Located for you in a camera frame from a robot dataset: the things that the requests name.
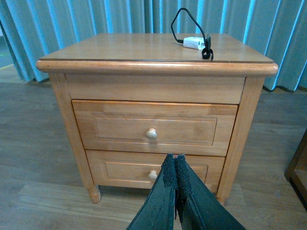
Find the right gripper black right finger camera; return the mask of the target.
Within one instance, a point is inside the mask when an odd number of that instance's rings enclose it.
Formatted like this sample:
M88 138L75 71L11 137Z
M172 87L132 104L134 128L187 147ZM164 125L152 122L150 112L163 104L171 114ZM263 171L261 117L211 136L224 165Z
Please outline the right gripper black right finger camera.
M186 162L175 158L178 192L176 208L183 230L244 230L215 198Z

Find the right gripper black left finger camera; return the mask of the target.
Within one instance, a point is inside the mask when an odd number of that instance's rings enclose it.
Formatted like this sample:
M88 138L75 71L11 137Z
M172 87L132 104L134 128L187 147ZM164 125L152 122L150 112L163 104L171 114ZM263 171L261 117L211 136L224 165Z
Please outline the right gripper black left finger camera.
M177 175L173 154L167 154L152 189L129 230L172 230L175 219Z

